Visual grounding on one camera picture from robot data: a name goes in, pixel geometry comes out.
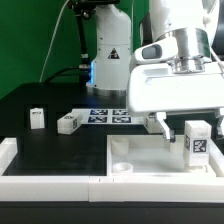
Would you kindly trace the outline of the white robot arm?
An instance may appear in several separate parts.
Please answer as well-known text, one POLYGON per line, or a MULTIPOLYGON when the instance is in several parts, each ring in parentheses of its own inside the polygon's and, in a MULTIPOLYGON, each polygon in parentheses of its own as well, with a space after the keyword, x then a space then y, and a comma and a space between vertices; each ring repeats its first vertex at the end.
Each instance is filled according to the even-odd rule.
POLYGON ((148 38, 132 48, 130 18, 118 0, 72 0, 80 18, 96 15, 97 55, 90 63, 87 90, 124 95, 132 116, 149 115, 169 140, 168 115, 216 114, 224 135, 224 61, 212 49, 224 0, 149 0, 148 38))

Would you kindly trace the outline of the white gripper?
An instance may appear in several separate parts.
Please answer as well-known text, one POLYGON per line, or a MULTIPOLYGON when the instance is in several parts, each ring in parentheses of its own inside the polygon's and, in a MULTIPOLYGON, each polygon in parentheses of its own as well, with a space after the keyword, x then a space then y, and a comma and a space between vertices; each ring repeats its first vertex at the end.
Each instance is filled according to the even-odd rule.
POLYGON ((173 74, 167 64, 136 67, 127 87, 131 116, 155 114, 155 122, 170 143, 175 133, 166 124, 166 113, 216 110, 217 132, 224 136, 224 77, 217 63, 205 65, 202 73, 173 74))

